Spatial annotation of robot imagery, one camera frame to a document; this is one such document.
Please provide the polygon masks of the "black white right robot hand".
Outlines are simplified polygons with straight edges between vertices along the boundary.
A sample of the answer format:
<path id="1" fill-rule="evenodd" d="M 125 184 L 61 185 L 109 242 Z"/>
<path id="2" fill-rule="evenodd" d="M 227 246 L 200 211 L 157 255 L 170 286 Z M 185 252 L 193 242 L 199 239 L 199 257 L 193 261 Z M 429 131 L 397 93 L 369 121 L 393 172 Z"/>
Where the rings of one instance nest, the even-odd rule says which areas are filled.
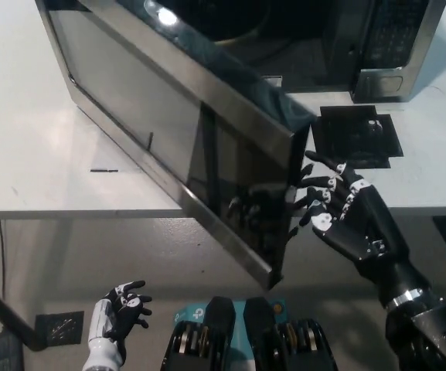
<path id="1" fill-rule="evenodd" d="M 323 242 L 362 271 L 407 260 L 408 247 L 375 186 L 347 162 L 314 151 L 305 156 L 312 161 L 299 183 L 306 194 L 292 206 L 305 213 L 288 238 L 311 224 Z"/>

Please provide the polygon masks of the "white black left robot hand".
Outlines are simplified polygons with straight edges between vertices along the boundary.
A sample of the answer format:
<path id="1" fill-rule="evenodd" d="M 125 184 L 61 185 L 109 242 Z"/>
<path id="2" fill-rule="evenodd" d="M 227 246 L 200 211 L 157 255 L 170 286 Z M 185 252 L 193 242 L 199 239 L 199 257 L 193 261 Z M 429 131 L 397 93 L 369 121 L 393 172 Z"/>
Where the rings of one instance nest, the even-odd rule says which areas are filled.
<path id="1" fill-rule="evenodd" d="M 119 370 L 127 358 L 125 341 L 136 325 L 148 327 L 145 307 L 152 298 L 136 291 L 144 281 L 131 281 L 112 288 L 94 306 L 88 332 L 89 356 L 83 370 Z"/>

